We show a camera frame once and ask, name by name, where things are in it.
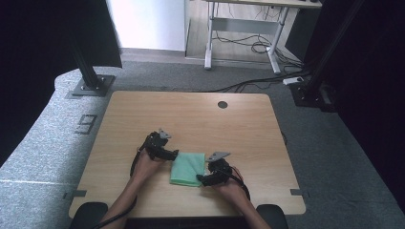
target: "grey carpet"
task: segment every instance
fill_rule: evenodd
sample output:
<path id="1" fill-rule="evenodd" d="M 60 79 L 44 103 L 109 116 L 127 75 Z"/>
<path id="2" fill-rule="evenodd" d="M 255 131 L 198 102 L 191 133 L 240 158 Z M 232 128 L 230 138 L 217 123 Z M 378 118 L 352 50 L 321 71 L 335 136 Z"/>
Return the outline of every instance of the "grey carpet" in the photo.
<path id="1" fill-rule="evenodd" d="M 96 68 L 117 77 L 105 97 L 67 99 L 79 71 L 59 76 L 51 101 L 0 169 L 0 228 L 67 228 L 77 187 L 113 91 L 200 92 L 274 76 L 269 70 L 124 62 L 123 69 Z M 378 173 L 337 114 L 299 108 L 289 89 L 273 84 L 244 93 L 268 94 L 307 212 L 287 216 L 294 228 L 404 228 L 405 217 Z M 88 135 L 76 134 L 82 115 L 97 115 Z"/>

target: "floor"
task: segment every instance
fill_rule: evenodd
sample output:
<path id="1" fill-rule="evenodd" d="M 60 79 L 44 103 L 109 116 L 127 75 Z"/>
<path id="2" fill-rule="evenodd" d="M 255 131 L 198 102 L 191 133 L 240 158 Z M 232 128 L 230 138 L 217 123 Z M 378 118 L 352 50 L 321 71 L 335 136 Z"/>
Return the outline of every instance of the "floor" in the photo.
<path id="1" fill-rule="evenodd" d="M 266 20 L 276 22 L 280 12 L 279 7 L 261 7 L 255 5 L 239 5 L 220 3 L 216 7 L 215 15 L 226 18 L 248 19 L 248 20 Z M 286 52 L 286 54 L 294 58 L 290 52 L 285 49 L 285 44 L 288 38 L 289 31 L 297 14 L 297 9 L 290 9 L 286 24 L 280 37 L 278 48 Z M 208 4 L 205 1 L 190 1 L 190 29 L 187 42 L 187 58 L 204 59 L 205 44 L 208 39 Z M 239 40 L 247 38 L 251 35 L 249 33 L 218 31 L 213 33 L 213 37 L 221 37 L 229 40 Z M 273 36 L 262 35 L 265 39 L 270 40 Z M 218 39 L 213 40 L 213 54 L 212 58 L 217 60 L 232 60 L 244 62 L 259 62 L 268 63 L 268 56 L 266 54 L 255 53 L 251 50 L 251 44 L 257 42 L 257 37 L 252 37 L 247 40 L 241 41 L 245 45 L 233 44 L 230 42 L 221 42 Z M 263 51 L 263 48 L 258 47 L 258 51 Z"/>

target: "stand base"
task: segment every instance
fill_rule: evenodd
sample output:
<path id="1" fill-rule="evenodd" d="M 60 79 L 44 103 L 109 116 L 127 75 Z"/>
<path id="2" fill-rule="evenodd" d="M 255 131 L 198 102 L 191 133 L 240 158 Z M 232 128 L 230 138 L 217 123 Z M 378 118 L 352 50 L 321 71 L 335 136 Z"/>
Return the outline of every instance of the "stand base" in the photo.
<path id="1" fill-rule="evenodd" d="M 316 95 L 308 96 L 305 84 L 289 85 L 295 106 L 320 108 L 323 112 L 335 113 L 333 105 L 327 98 L 327 92 L 318 92 Z"/>
<path id="2" fill-rule="evenodd" d="M 110 86 L 116 77 L 113 75 L 98 74 L 98 85 L 94 88 L 88 87 L 83 79 L 77 83 L 75 89 L 72 91 L 72 96 L 100 96 L 103 97 L 107 94 Z"/>

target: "black curtain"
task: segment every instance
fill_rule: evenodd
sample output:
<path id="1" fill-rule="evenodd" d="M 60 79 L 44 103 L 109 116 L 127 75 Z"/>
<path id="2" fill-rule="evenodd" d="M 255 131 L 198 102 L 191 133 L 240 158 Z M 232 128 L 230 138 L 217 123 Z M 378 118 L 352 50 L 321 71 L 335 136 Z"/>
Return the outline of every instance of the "black curtain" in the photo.
<path id="1" fill-rule="evenodd" d="M 353 2 L 361 7 L 317 76 L 405 212 L 405 4 Z"/>
<path id="2" fill-rule="evenodd" d="M 0 3 L 0 165 L 48 104 L 59 75 L 77 69 L 73 37 L 92 66 L 122 67 L 103 0 Z"/>

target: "black stand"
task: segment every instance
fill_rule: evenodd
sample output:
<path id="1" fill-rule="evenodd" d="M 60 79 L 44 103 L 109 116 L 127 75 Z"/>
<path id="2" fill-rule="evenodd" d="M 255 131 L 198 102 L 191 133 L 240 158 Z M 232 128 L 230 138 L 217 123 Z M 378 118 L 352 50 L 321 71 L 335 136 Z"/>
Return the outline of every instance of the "black stand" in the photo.
<path id="1" fill-rule="evenodd" d="M 299 107 L 316 107 L 321 108 L 323 112 L 335 112 L 332 105 L 333 100 L 330 99 L 330 91 L 323 88 L 325 80 L 325 66 L 330 61 L 330 57 L 336 49 L 336 46 L 342 39 L 353 18 L 362 6 L 364 0 L 356 0 L 349 9 L 342 25 L 337 31 L 336 36 L 332 39 L 329 46 L 326 48 L 322 58 L 313 71 L 312 79 L 307 85 L 293 85 L 290 87 L 292 96 L 296 106 Z"/>
<path id="2" fill-rule="evenodd" d="M 86 62 L 77 40 L 71 32 L 69 38 L 72 55 L 83 77 L 72 91 L 72 96 L 105 96 L 115 77 L 113 75 L 97 75 L 93 66 Z"/>

